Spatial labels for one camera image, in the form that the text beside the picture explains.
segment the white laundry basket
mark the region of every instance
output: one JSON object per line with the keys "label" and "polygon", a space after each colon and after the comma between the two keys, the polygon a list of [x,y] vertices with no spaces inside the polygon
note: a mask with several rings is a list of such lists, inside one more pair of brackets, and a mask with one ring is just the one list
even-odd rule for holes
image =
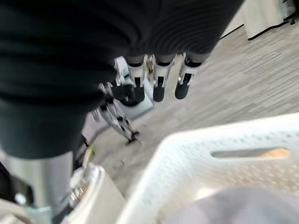
{"label": "white laundry basket", "polygon": [[[215,152],[285,148],[281,158]],[[159,224],[195,200],[234,186],[299,191],[299,114],[176,133],[158,147],[117,224]]]}

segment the screw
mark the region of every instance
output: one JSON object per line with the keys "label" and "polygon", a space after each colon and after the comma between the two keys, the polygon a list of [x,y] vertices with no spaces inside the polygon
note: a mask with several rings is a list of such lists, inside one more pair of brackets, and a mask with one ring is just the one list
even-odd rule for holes
{"label": "screw", "polygon": [[26,197],[20,193],[17,193],[15,196],[14,196],[14,199],[15,201],[20,204],[20,205],[25,205],[27,200],[26,200]]}

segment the gray cloth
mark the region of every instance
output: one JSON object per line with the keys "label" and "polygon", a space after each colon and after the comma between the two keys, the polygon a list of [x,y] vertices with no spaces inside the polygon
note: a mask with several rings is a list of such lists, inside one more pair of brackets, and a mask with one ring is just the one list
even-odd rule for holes
{"label": "gray cloth", "polygon": [[165,224],[298,224],[299,197],[257,188],[234,188],[201,199]]}

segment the robotic hand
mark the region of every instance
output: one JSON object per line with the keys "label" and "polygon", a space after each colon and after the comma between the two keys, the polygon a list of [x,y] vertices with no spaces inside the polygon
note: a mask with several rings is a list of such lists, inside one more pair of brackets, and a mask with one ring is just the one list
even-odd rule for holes
{"label": "robotic hand", "polygon": [[0,4],[0,143],[16,201],[32,223],[68,213],[72,151],[86,114],[103,104],[124,56],[144,98],[144,54],[155,55],[155,100],[185,52],[175,95],[217,44],[242,0],[4,0]]}

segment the basket handle hole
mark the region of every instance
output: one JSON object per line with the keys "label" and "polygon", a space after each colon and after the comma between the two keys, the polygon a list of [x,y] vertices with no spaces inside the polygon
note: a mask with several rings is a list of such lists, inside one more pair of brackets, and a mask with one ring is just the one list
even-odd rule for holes
{"label": "basket handle hole", "polygon": [[238,158],[286,158],[289,157],[291,152],[282,147],[277,148],[262,148],[262,149],[248,149],[236,151],[216,151],[211,152],[211,156],[216,159],[238,159]]}

